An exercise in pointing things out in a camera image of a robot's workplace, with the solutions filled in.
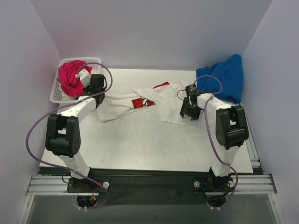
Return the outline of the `white t-shirt red print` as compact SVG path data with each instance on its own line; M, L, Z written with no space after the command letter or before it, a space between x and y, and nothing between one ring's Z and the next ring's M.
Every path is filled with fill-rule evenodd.
M186 96L182 90L187 83L182 80L164 82L153 88L132 88L129 91L106 93L102 104L97 108L102 122L117 119L137 110L156 106L162 122L191 126L186 115L180 116L182 99Z

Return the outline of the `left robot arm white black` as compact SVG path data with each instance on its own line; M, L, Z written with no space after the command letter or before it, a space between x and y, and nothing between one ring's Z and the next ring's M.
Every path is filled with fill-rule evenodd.
M69 107L60 114L51 114L47 121L45 147L61 159L70 169L71 177L78 180L78 187L83 192L94 188L92 169L86 164L81 153L80 122L103 102L107 87L102 74L91 75L91 81L84 90L84 96L78 104Z

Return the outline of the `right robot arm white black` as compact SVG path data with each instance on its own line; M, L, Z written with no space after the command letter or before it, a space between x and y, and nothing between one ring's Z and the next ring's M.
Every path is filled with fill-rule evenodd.
M199 91L195 84L186 86L185 93L180 116L199 124L202 149L214 157L210 159L207 186L211 190L218 190L224 184L233 187L233 161L249 137L244 108Z

